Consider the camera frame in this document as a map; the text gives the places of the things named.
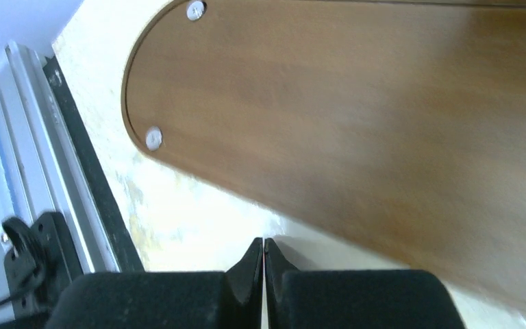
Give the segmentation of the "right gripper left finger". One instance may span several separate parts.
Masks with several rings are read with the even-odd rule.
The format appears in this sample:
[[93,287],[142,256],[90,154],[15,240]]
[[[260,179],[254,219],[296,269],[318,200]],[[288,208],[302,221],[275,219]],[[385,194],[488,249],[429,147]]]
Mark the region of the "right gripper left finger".
[[260,328],[263,242],[227,271],[98,272],[66,288],[46,328]]

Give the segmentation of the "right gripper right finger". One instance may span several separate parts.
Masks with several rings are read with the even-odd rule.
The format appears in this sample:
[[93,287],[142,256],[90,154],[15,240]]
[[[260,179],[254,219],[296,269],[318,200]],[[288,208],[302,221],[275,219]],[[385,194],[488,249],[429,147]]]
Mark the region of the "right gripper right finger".
[[270,328],[463,328],[446,286],[413,269],[303,271],[264,242]]

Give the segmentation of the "brown wooden oval tray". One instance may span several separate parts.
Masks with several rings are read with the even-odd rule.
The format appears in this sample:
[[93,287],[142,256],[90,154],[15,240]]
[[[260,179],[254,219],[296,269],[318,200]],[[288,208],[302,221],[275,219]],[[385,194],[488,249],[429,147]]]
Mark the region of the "brown wooden oval tray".
[[526,1],[173,1],[140,151],[526,314]]

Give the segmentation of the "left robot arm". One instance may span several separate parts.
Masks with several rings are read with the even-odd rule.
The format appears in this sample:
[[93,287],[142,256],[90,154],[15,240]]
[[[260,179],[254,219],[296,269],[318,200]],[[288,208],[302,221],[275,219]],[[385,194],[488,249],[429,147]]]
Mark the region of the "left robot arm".
[[1,227],[12,246],[3,266],[9,295],[0,309],[13,315],[0,319],[0,328],[44,328],[62,292],[84,274],[71,232],[60,212],[44,212],[31,225],[18,217]]

